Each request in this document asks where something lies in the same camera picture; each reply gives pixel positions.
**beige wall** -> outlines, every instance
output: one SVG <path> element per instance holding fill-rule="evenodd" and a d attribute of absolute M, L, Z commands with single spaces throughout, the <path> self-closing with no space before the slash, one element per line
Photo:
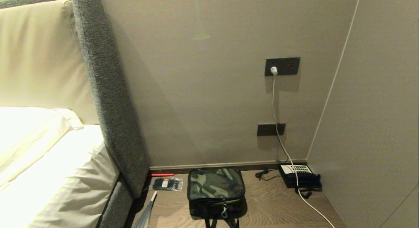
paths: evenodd
<path fill-rule="evenodd" d="M 103 0 L 152 166 L 274 162 L 272 78 L 265 59 L 302 57 L 281 77 L 285 145 L 305 159 L 355 0 Z"/>
<path fill-rule="evenodd" d="M 417 228 L 417 12 L 418 0 L 360 0 L 311 149 L 348 228 Z"/>

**folded umbrella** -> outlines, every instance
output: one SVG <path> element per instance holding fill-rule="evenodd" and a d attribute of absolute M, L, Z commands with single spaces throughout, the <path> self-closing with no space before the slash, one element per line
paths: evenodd
<path fill-rule="evenodd" d="M 157 191 L 154 192 L 153 197 L 151 198 L 147 207 L 144 209 L 144 212 L 142 212 L 141 216 L 139 217 L 137 223 L 135 224 L 135 228 L 148 228 L 148 225 L 150 224 L 151 208 L 153 207 L 156 195 Z"/>

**telephone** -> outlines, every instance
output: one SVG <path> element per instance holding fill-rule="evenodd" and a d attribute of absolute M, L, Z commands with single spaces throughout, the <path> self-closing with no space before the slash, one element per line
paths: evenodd
<path fill-rule="evenodd" d="M 288 188 L 295 188 L 295 192 L 298 193 L 299 188 L 304 189 L 321 189 L 320 174 L 316 175 L 311 172 L 308 166 L 305 165 L 280 165 L 278 167 L 280 174 L 284 180 L 285 185 Z M 295 179 L 295 171 L 298 174 L 298 187 Z M 311 195 L 311 191 L 303 197 L 308 198 Z"/>

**beige leather headboard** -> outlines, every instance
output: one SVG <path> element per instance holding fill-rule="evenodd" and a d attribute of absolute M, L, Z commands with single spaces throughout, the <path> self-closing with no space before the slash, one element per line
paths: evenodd
<path fill-rule="evenodd" d="M 0 9 L 0 106 L 68 108 L 99 123 L 71 0 Z"/>

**wall plate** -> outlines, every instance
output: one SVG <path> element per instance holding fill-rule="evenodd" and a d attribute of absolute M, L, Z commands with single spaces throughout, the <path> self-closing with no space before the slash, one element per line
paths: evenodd
<path fill-rule="evenodd" d="M 278 133 L 280 135 L 284 134 L 285 131 L 285 124 L 278 123 Z M 275 130 L 275 124 L 259 124 L 258 125 L 258 132 L 256 133 L 257 136 L 272 136 L 277 135 L 277 131 Z"/>
<path fill-rule="evenodd" d="M 296 75 L 300 65 L 300 58 L 271 58 L 266 59 L 265 63 L 265 77 L 273 76 L 271 73 L 272 67 L 277 67 L 278 75 Z"/>

